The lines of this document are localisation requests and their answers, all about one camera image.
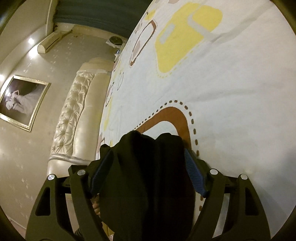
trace gold picture frame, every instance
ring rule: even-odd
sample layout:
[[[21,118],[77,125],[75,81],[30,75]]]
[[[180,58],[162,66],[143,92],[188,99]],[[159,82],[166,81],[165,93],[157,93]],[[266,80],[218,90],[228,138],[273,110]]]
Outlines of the gold picture frame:
[[[14,75],[0,92],[0,118],[31,132],[50,83]]]

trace recessed light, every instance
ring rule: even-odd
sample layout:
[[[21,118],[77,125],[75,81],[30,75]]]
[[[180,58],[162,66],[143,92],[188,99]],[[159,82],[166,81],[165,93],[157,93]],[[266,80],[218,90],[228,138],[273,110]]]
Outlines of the recessed light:
[[[29,44],[34,44],[34,39],[30,38],[28,42]]]

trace tufted headboard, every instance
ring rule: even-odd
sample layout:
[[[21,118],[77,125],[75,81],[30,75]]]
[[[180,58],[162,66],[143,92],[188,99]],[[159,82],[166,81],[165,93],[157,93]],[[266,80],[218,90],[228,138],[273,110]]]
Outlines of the tufted headboard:
[[[99,126],[113,62],[94,58],[84,63],[61,110],[50,154],[94,160]],[[71,163],[50,160],[48,174],[68,176]]]

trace screw head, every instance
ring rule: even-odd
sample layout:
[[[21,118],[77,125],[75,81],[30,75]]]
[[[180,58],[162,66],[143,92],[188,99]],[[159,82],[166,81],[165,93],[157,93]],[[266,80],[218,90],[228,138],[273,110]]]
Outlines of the screw head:
[[[53,179],[54,179],[54,175],[53,175],[53,174],[50,174],[50,175],[47,177],[47,179],[50,180],[50,181],[53,180]]]
[[[246,174],[241,174],[241,179],[247,180],[248,179],[248,176]]]
[[[211,169],[210,170],[210,174],[217,175],[218,174],[218,171],[216,169]]]
[[[81,170],[79,170],[79,171],[77,172],[77,174],[78,174],[79,176],[83,176],[83,175],[85,174],[85,170],[84,170],[84,169],[81,169]]]

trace wall-mounted air conditioner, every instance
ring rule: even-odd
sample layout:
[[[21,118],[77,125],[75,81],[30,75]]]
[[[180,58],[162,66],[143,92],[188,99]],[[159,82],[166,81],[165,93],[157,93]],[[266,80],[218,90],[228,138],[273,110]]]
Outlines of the wall-mounted air conditioner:
[[[62,37],[67,35],[69,31],[54,31],[50,35],[48,35],[37,47],[38,53],[47,53],[57,42],[59,42]]]

